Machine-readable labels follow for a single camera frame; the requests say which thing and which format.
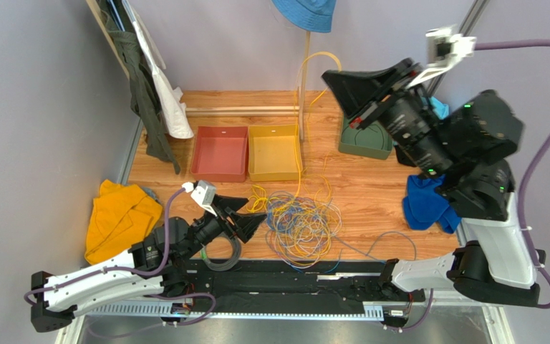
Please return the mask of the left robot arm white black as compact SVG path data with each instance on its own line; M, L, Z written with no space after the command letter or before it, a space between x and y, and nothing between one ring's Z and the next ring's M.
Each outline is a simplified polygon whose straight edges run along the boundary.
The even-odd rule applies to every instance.
M98 307L134 297L190 298L186 263L220 235L248 242L267 214L242 214L248 199L216 195L211 211L188 223L170 217L142 241L114 257L73 273L36 272L26 298L38 333L62 329Z

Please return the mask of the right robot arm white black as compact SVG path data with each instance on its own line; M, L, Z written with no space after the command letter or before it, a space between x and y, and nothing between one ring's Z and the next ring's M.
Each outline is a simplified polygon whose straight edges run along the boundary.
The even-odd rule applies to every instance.
M380 282L406 292L448 289L479 302L537 307L536 273L545 254L524 240L507 162L524 125L494 90L439 118L422 71L408 58L386 70L322 74L349 126L364 130L378 123L421 178L442 179L435 192L475 236L441 257L390 259Z

